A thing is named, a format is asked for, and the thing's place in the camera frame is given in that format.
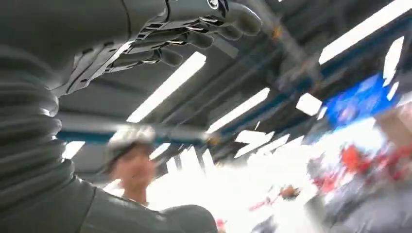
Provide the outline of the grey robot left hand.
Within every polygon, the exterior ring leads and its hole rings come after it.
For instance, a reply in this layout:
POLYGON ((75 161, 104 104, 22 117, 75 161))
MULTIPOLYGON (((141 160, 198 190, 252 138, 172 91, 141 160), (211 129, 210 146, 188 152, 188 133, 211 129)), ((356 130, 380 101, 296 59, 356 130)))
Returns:
POLYGON ((130 46, 136 63, 178 64, 181 38, 209 47, 262 22, 232 0, 3 0, 0 3, 0 230, 3 233, 215 233, 196 205, 164 212, 74 174, 56 135, 59 97, 86 87, 130 46))

